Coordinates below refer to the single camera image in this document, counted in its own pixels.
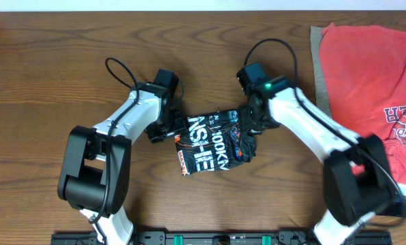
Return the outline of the black orange-patterned jersey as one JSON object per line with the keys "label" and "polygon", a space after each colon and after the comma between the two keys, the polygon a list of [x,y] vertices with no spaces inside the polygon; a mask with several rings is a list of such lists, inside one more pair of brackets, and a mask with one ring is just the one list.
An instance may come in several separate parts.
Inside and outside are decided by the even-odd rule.
{"label": "black orange-patterned jersey", "polygon": [[241,125],[238,110],[188,117],[187,131],[174,136],[181,174],[227,171],[251,162],[256,141]]}

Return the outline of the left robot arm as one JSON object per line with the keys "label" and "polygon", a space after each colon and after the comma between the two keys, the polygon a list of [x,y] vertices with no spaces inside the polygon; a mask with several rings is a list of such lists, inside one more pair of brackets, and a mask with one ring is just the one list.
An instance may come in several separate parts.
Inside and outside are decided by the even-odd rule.
{"label": "left robot arm", "polygon": [[54,234],[52,244],[133,244],[134,226],[123,203],[131,148],[142,133],[152,143],[185,132],[172,104],[180,80],[160,69],[153,82],[138,83],[128,100],[93,127],[74,127],[68,137],[57,193],[92,224],[90,233]]}

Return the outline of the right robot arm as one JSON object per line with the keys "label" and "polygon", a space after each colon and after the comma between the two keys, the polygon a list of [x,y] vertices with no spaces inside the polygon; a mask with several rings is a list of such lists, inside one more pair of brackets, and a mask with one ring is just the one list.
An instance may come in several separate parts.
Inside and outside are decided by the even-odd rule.
{"label": "right robot arm", "polygon": [[247,133],[260,134],[280,125],[288,128],[323,165],[327,210],[309,244],[344,244],[398,194],[381,140],[361,137],[314,106],[285,76],[271,78],[258,63],[236,74],[248,105],[243,112]]}

